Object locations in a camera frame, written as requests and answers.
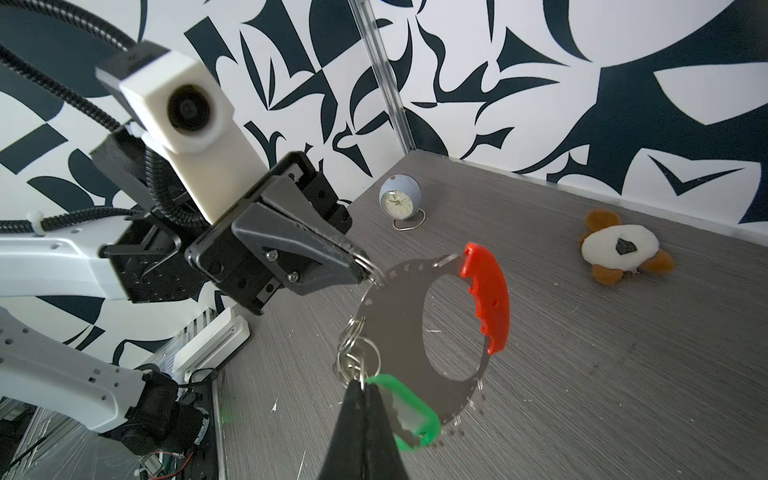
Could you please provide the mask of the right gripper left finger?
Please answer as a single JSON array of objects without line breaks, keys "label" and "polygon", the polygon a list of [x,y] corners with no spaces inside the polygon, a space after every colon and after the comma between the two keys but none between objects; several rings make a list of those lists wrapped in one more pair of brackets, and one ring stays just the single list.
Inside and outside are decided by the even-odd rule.
[{"label": "right gripper left finger", "polygon": [[365,427],[363,389],[353,380],[347,386],[319,480],[364,478]]}]

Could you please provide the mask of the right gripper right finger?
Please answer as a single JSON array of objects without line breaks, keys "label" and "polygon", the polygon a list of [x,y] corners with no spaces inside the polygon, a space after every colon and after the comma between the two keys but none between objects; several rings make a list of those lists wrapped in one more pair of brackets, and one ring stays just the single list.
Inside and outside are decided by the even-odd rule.
[{"label": "right gripper right finger", "polygon": [[364,388],[364,416],[364,478],[408,480],[382,395],[376,385]]}]

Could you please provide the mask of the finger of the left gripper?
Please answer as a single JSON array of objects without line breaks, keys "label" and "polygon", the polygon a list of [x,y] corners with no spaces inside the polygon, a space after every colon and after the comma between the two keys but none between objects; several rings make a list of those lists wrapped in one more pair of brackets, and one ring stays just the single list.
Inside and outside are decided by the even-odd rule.
[{"label": "finger of the left gripper", "polygon": [[[325,248],[333,246],[352,255],[359,265],[358,258],[363,254],[361,249],[318,214],[311,202],[286,176],[270,179],[259,198],[232,221],[231,231],[261,260],[264,246],[282,244]],[[364,268],[363,272],[366,281],[368,274]]]},{"label": "finger of the left gripper", "polygon": [[298,295],[337,285],[360,284],[366,279],[355,258],[333,246],[264,246],[263,260],[271,273]]}]

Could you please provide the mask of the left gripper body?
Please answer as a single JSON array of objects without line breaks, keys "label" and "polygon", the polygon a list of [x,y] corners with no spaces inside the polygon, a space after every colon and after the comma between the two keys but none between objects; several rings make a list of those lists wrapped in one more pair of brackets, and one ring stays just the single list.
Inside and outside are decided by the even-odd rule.
[{"label": "left gripper body", "polygon": [[352,218],[304,152],[286,154],[206,226],[164,216],[150,195],[160,184],[145,180],[145,147],[126,130],[110,134],[91,159],[143,209],[99,251],[134,303],[191,298],[212,282],[259,314],[281,288],[307,295],[354,281],[354,246],[345,236]]}]

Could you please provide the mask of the small green key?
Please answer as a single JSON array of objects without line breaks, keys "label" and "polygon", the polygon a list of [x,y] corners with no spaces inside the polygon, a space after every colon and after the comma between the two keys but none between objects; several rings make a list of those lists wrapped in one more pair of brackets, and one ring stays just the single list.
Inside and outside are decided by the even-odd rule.
[{"label": "small green key", "polygon": [[400,451],[427,448],[439,437],[442,424],[437,413],[395,376],[370,376],[365,384],[378,387]]}]

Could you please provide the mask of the white box by left arm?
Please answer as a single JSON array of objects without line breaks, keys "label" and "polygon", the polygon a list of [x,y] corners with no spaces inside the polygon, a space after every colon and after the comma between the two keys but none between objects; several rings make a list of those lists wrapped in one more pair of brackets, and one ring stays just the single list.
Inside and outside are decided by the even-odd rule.
[{"label": "white box by left arm", "polygon": [[231,307],[221,313],[208,309],[181,332],[181,347],[175,353],[172,376],[187,383],[198,373],[221,366],[250,336],[246,319]]}]

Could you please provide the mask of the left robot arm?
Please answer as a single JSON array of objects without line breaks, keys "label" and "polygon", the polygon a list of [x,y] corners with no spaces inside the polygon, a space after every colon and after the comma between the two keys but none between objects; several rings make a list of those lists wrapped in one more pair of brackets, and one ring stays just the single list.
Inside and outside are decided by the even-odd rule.
[{"label": "left robot arm", "polygon": [[[170,164],[137,140],[113,133],[99,153],[143,169],[150,210],[99,206],[1,224],[2,295],[29,293],[47,313],[78,319],[84,340],[99,334],[107,300],[177,303],[211,283],[260,314],[280,288],[306,295],[366,276],[363,252],[345,237],[347,210],[302,152],[284,156],[213,222],[185,209]],[[1,314],[2,395],[134,454],[187,453],[205,439],[210,413],[180,389],[166,373],[99,360]]]}]

